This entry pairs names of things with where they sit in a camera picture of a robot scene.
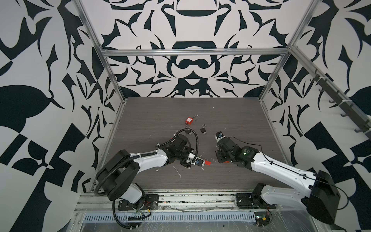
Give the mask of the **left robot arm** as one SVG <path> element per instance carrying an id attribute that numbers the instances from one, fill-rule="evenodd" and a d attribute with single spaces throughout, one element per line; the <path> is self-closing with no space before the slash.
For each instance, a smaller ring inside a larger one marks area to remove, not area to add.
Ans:
<path id="1" fill-rule="evenodd" d="M 96 174 L 95 196 L 107 196 L 109 201 L 125 200 L 134 206 L 142 206 L 146 200 L 143 189 L 133 181 L 138 173 L 180 161 L 185 168 L 204 167 L 209 161 L 199 158 L 189 139 L 175 134 L 169 141 L 158 144 L 154 151 L 128 153 L 117 152 Z"/>

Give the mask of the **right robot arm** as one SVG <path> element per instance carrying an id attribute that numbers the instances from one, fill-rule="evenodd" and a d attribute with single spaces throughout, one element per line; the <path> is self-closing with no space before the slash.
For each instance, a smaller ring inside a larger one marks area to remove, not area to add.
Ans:
<path id="1" fill-rule="evenodd" d="M 241 148 L 222 132 L 217 132 L 215 139 L 218 147 L 215 154 L 219 163 L 230 162 L 288 186 L 278 188 L 259 183 L 252 193 L 237 194 L 239 208 L 288 206 L 305 210 L 322 223 L 334 224 L 341 195 L 330 174 L 297 169 L 265 155 L 250 144 Z"/>

